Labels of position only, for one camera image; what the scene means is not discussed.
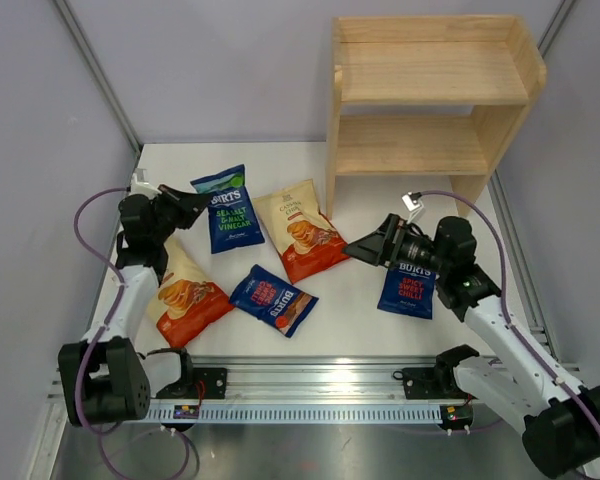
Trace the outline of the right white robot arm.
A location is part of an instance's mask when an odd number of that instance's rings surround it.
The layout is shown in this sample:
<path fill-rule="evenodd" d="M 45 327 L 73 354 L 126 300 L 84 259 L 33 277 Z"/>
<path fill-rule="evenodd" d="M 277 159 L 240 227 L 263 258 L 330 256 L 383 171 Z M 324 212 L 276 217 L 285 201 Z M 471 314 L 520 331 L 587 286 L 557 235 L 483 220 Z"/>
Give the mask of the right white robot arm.
<path fill-rule="evenodd" d="M 468 220 L 447 216 L 433 235 L 391 214 L 372 233 L 336 245 L 342 266 L 309 277 L 312 300 L 285 300 L 259 257 L 215 269 L 236 284 L 231 312 L 194 342 L 196 353 L 256 356 L 432 355 L 436 389 L 483 401 L 522 437 L 548 477 L 600 459 L 600 387 L 565 370 L 513 317 L 504 282 L 476 258 Z"/>

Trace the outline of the blue Burts sea salt bag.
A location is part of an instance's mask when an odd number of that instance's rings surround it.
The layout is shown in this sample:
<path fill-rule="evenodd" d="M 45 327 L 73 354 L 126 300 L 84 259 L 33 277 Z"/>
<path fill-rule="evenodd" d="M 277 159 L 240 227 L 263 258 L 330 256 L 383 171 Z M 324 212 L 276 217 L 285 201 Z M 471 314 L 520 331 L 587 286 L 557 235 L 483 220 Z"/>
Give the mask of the blue Burts sea salt bag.
<path fill-rule="evenodd" d="M 190 181 L 197 193 L 212 195 L 207 207 L 212 254 L 265 242 L 245 173 L 245 165 L 241 164 Z"/>

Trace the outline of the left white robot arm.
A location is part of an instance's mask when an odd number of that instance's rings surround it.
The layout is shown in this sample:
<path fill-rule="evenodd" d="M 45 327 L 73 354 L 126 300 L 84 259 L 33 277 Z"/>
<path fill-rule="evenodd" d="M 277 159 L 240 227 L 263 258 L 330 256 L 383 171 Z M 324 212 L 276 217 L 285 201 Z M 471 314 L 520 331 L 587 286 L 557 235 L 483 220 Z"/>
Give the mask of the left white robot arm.
<path fill-rule="evenodd" d="M 196 385 L 192 362 L 183 349 L 141 354 L 133 341 L 164 279 L 167 239 L 178 229 L 191 228 L 211 197 L 164 184 L 141 184 L 125 191 L 118 204 L 116 259 L 105 263 L 116 277 L 117 291 L 106 314 L 93 319 L 80 341 L 63 345 L 58 353 L 69 421 L 95 434 L 102 432 L 103 424 L 145 418 L 154 393 L 165 389 L 183 398 Z"/>

